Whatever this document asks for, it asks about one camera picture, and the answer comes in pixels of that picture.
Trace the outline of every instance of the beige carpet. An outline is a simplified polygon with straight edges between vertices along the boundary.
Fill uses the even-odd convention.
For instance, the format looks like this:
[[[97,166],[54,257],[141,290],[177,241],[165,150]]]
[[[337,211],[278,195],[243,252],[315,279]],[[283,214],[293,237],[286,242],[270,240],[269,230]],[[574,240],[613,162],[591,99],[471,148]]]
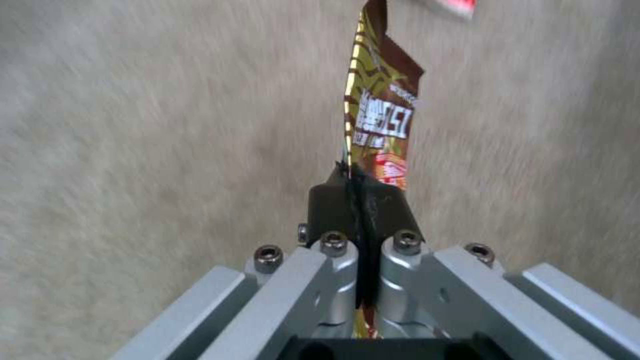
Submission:
[[[287,249],[341,149],[363,1],[0,3],[0,358],[110,356],[215,264]],[[436,249],[547,260],[640,314],[640,2],[393,0],[426,73]]]

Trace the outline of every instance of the screw hole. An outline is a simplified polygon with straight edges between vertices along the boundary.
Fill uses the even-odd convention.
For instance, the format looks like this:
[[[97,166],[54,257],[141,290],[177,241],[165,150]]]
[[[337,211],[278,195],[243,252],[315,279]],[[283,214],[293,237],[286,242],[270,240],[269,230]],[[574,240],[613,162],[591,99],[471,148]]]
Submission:
[[[445,304],[448,304],[451,301],[449,292],[445,288],[440,288],[440,291],[438,291],[438,298]]]

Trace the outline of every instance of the candy bar wrapper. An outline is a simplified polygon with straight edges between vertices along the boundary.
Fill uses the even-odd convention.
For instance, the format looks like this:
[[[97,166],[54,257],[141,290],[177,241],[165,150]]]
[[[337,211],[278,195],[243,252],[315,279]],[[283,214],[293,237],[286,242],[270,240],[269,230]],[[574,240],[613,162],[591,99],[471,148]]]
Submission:
[[[387,31],[387,2],[360,12],[344,92],[346,162],[406,189],[409,135],[422,68]]]

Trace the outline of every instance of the snack wrapper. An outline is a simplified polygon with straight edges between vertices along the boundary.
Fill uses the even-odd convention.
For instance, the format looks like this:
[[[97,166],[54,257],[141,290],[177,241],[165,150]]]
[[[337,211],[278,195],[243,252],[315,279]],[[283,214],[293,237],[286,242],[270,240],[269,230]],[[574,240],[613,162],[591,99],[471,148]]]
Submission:
[[[387,31],[387,2],[362,8],[344,92],[345,161],[406,189],[407,154],[422,68]]]

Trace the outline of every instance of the bolt head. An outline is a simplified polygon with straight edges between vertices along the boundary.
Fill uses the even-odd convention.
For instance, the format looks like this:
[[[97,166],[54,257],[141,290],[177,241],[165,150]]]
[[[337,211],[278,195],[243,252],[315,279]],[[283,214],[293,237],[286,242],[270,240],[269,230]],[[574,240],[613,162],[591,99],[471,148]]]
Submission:
[[[394,234],[394,250],[402,255],[417,255],[420,253],[420,234],[411,230],[399,230]]]
[[[276,245],[263,245],[253,253],[253,265],[262,274],[272,274],[282,264],[282,250]]]
[[[298,224],[298,245],[299,246],[307,245],[307,224],[306,223]]]
[[[320,237],[320,251],[331,258],[337,258],[347,252],[347,236],[340,231],[328,231]]]

